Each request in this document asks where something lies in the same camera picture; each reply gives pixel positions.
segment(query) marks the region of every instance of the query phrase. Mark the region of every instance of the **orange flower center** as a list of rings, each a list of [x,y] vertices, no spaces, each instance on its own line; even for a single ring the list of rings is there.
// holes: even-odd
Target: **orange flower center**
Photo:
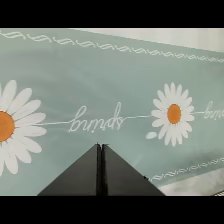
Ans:
[[[171,124],[178,123],[181,117],[180,107],[176,104],[172,104],[168,109],[167,116]]]
[[[0,142],[10,138],[14,130],[15,124],[12,117],[6,112],[0,111]]]

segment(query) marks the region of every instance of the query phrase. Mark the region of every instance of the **white daisy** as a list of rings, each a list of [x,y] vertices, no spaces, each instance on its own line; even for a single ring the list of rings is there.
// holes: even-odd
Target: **white daisy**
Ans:
[[[0,84],[0,176],[4,165],[16,174],[17,158],[31,163],[29,152],[39,153],[41,147],[28,137],[46,134],[46,129],[35,125],[46,117],[44,113],[34,113],[40,106],[40,100],[32,100],[30,88],[22,90],[16,97],[16,81],[11,80],[1,91]]]
[[[171,87],[164,86],[164,92],[158,91],[159,100],[154,99],[153,103],[158,110],[152,111],[152,116],[158,118],[152,123],[153,127],[161,127],[158,138],[162,139],[165,135],[165,145],[172,142],[175,146],[178,141],[182,144],[182,136],[188,138],[188,132],[192,131],[189,121],[194,120],[191,114],[194,107],[191,105],[192,97],[188,97],[188,90],[182,93],[182,86],[176,89],[175,84]]]

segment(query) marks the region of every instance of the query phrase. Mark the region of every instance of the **white braided border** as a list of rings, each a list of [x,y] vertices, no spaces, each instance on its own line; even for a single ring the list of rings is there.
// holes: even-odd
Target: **white braided border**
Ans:
[[[178,175],[179,173],[190,172],[191,170],[197,170],[197,169],[200,169],[202,167],[211,166],[213,164],[217,164],[217,163],[220,163],[220,162],[224,162],[224,158],[220,158],[220,159],[217,159],[217,160],[212,160],[211,162],[207,162],[207,163],[198,164],[197,166],[191,166],[191,167],[186,168],[186,169],[179,169],[178,171],[175,170],[174,172],[168,172],[166,174],[162,174],[161,176],[155,175],[151,179],[149,178],[149,180],[150,181],[153,181],[153,180],[162,180],[163,178],[166,178],[167,176],[173,177],[173,176]]]
[[[100,48],[102,50],[117,50],[117,51],[121,51],[121,52],[134,52],[136,54],[150,54],[152,56],[155,55],[160,55],[160,56],[164,56],[164,57],[176,57],[178,59],[180,58],[185,58],[185,59],[197,59],[200,61],[209,61],[209,62],[219,62],[219,63],[223,63],[224,59],[221,58],[209,58],[206,56],[196,56],[196,55],[187,55],[187,54],[176,54],[176,53],[172,53],[172,52],[166,52],[164,53],[163,51],[158,51],[158,50],[153,50],[150,51],[148,49],[144,49],[144,48],[138,48],[138,49],[134,49],[134,48],[130,48],[127,46],[123,46],[123,47],[118,47],[117,45],[112,45],[112,44],[94,44],[91,41],[85,41],[85,42],[79,42],[77,40],[73,41],[71,39],[68,38],[64,38],[64,39],[59,39],[57,40],[55,37],[52,37],[52,39],[46,35],[39,35],[39,36],[35,36],[32,37],[30,36],[30,34],[22,34],[21,32],[10,32],[10,33],[1,33],[0,30],[0,35],[6,37],[6,38],[23,38],[24,40],[26,39],[31,39],[33,41],[37,41],[37,42],[41,42],[41,41],[48,41],[49,43],[53,43],[53,42],[57,42],[58,44],[71,44],[71,45],[78,45],[80,47],[93,47],[93,48]]]

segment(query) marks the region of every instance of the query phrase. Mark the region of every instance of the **white surface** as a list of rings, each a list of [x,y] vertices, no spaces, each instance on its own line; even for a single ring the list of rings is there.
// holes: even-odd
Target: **white surface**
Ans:
[[[69,28],[177,46],[224,52],[220,28]],[[160,188],[166,195],[213,195],[224,190],[224,168]]]
[[[224,52],[223,28],[69,28]]]

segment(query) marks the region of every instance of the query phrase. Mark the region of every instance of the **twisted rope pattern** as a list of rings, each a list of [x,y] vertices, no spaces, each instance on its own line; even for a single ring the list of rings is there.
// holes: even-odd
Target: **twisted rope pattern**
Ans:
[[[155,175],[151,179],[149,178],[149,180],[150,181],[162,180],[163,178],[166,178],[166,177],[173,177],[173,176],[178,175],[179,173],[190,172],[191,170],[197,170],[197,169],[200,169],[202,167],[211,166],[213,164],[217,164],[217,163],[220,163],[220,162],[224,162],[224,158],[220,158],[220,159],[217,159],[217,160],[212,160],[212,161],[207,162],[207,163],[198,164],[197,166],[191,166],[191,167],[186,168],[186,169],[179,169],[178,171],[175,170],[174,172],[168,172],[168,173],[162,174],[160,176],[159,175]]]
[[[6,38],[23,38],[24,40],[26,39],[31,39],[33,41],[37,41],[37,42],[41,42],[41,41],[48,41],[49,43],[53,43],[53,42],[56,42],[58,44],[72,44],[72,45],[78,45],[80,47],[93,47],[93,48],[99,48],[99,49],[102,49],[102,50],[117,50],[117,51],[120,51],[120,52],[130,52],[130,53],[136,53],[136,54],[149,54],[149,55],[152,55],[152,56],[155,56],[155,55],[159,55],[159,56],[164,56],[164,57],[175,57],[175,58],[184,58],[184,59],[190,59],[190,60],[200,60],[200,61],[209,61],[209,62],[219,62],[219,63],[223,63],[224,62],[224,59],[221,58],[210,58],[210,57],[206,57],[206,56],[196,56],[196,55],[187,55],[187,54],[183,54],[183,53],[180,53],[180,54],[176,54],[176,53],[172,53],[172,52],[163,52],[163,51],[158,51],[158,50],[153,50],[153,51],[150,51],[148,49],[144,49],[144,48],[138,48],[138,49],[134,49],[134,48],[130,48],[130,47],[127,47],[127,46],[122,46],[122,47],[119,47],[117,45],[112,45],[112,44],[98,44],[98,43],[93,43],[91,41],[85,41],[85,42],[79,42],[78,40],[71,40],[71,39],[68,39],[68,38],[64,38],[64,39],[56,39],[55,37],[48,37],[46,35],[39,35],[39,36],[35,36],[35,37],[32,37],[30,34],[27,34],[27,35],[24,35],[22,34],[21,32],[10,32],[10,33],[1,33],[1,30],[0,30],[0,35],[6,37]]]

